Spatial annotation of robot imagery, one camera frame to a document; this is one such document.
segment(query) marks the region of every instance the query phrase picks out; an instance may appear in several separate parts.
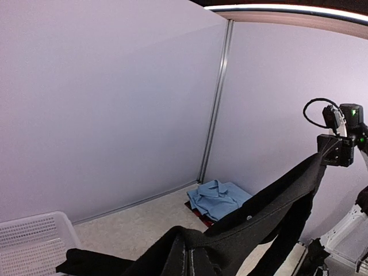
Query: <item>laundry basket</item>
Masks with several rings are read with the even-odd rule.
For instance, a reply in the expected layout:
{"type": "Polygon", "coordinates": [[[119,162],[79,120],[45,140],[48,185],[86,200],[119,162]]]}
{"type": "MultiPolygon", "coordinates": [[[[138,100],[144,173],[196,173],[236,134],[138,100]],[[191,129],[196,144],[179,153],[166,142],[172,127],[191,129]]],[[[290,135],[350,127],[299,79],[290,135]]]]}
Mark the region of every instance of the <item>laundry basket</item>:
{"type": "Polygon", "coordinates": [[[62,212],[0,223],[0,276],[49,276],[79,248],[70,220],[62,212]]]}

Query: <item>folded blue shirt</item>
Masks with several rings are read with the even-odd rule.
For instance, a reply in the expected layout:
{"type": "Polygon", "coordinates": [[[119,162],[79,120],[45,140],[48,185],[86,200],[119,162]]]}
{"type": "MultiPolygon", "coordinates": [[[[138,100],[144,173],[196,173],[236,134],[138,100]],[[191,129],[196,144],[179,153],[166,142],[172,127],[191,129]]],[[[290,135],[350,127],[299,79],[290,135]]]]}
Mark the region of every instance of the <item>folded blue shirt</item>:
{"type": "Polygon", "coordinates": [[[234,183],[222,184],[218,180],[200,185],[197,190],[187,192],[191,208],[218,221],[240,208],[252,196],[234,183]]]}

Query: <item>black cloth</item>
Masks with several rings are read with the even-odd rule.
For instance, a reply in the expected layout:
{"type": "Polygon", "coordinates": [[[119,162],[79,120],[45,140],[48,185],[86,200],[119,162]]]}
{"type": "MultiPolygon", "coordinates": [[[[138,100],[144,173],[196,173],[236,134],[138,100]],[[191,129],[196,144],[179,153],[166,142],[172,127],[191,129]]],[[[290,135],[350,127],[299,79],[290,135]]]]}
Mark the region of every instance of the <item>black cloth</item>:
{"type": "Polygon", "coordinates": [[[204,233],[171,228],[135,262],[106,255],[92,261],[88,254],[82,256],[85,251],[78,255],[73,250],[57,271],[77,276],[87,272],[89,276],[114,276],[117,271],[120,276],[235,276],[258,244],[274,239],[249,274],[274,275],[298,242],[311,213],[326,169],[321,161],[321,153],[305,159],[204,233]]]}

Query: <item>white wall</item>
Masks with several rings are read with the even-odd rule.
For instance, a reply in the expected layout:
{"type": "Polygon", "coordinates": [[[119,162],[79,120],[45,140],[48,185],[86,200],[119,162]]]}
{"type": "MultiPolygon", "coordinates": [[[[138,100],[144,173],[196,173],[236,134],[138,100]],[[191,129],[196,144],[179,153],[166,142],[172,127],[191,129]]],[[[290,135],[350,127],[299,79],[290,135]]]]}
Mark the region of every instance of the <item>white wall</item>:
{"type": "MultiPolygon", "coordinates": [[[[367,49],[368,41],[344,34],[236,23],[206,180],[233,181],[255,194],[315,153],[325,130],[303,118],[312,98],[358,103],[367,113],[367,49]]],[[[308,114],[323,123],[325,105],[308,114]]],[[[304,239],[329,230],[367,185],[358,151],[351,167],[328,167],[304,239]]]]}
{"type": "Polygon", "coordinates": [[[189,1],[0,1],[0,221],[196,179],[226,20],[189,1]]]}

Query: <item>light strip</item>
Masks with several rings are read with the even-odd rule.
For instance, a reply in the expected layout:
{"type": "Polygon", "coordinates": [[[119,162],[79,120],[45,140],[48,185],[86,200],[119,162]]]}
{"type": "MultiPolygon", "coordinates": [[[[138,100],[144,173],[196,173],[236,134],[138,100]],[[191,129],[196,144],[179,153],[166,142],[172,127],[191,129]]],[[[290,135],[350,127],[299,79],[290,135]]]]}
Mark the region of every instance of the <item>light strip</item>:
{"type": "Polygon", "coordinates": [[[226,10],[247,10],[247,9],[264,9],[264,10],[291,10],[295,12],[315,12],[325,13],[333,16],[343,16],[352,18],[355,20],[362,20],[368,22],[368,16],[364,16],[358,13],[350,13],[348,11],[326,9],[324,7],[309,7],[309,6],[298,6],[298,5],[281,5],[281,4],[245,4],[245,5],[223,5],[223,6],[208,6],[206,10],[226,11],[226,10]]]}

